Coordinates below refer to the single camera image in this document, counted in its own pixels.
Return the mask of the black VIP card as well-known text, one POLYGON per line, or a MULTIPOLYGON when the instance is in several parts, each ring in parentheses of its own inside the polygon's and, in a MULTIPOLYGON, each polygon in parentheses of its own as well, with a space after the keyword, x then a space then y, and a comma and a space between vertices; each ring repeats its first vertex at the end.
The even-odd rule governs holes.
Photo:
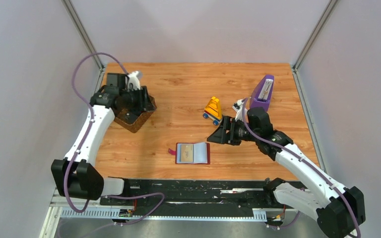
POLYGON ((117 118, 127 125, 133 125, 138 118, 141 116, 141 113, 132 113, 132 112, 121 112, 118 114, 117 118))

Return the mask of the red leather card holder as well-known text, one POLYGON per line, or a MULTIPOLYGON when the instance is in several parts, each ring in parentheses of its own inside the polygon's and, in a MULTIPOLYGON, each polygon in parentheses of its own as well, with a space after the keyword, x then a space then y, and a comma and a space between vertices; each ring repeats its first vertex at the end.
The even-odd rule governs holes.
POLYGON ((168 149, 170 155, 175 156, 176 164, 210 164, 210 144, 199 143, 177 143, 175 149, 168 149))

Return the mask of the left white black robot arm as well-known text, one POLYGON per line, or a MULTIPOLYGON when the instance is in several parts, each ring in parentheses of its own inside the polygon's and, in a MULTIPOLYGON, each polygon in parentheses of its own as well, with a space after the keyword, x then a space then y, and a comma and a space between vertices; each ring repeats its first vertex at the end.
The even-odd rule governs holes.
POLYGON ((51 172, 61 196, 97 200, 120 195, 126 179, 104 178, 95 169, 97 152, 111 123, 138 132, 156 110, 154 97, 140 83, 142 73, 108 73, 106 84, 90 99, 83 127, 62 160, 54 160, 51 172))

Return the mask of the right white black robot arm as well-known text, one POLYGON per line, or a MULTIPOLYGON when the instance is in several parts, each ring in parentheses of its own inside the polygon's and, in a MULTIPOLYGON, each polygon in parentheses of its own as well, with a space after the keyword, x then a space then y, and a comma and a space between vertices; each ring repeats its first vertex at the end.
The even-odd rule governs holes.
POLYGON ((207 141, 235 146, 242 141, 255 142, 260 152, 289 170, 309 190, 302 191, 276 178, 265 190, 271 191, 278 203, 315 220, 329 238, 361 237, 359 226, 366 218, 363 193, 321 170, 289 136, 273 128, 263 108, 251 108, 242 113, 241 119, 224 117, 207 141))

